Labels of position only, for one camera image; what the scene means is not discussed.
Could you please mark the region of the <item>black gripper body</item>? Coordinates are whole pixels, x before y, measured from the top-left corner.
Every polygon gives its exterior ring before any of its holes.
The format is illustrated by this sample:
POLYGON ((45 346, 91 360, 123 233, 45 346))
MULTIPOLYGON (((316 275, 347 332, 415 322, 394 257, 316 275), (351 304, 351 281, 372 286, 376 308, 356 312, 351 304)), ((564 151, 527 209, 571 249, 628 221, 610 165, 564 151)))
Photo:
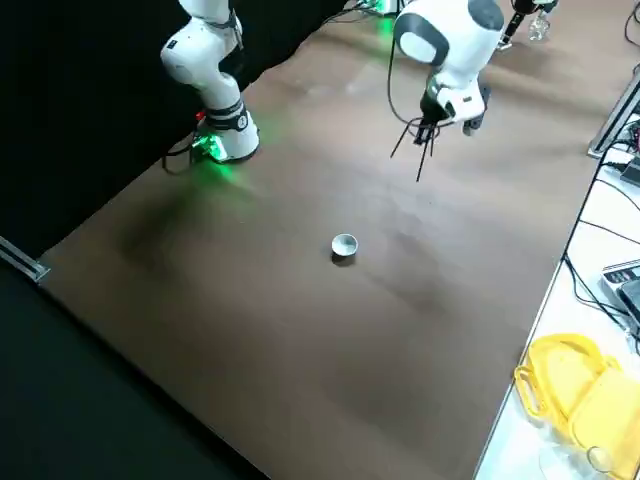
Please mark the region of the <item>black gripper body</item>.
POLYGON ((448 118, 446 110, 438 103, 437 95, 441 87, 436 82, 429 82, 420 100, 422 124, 437 124, 448 118))

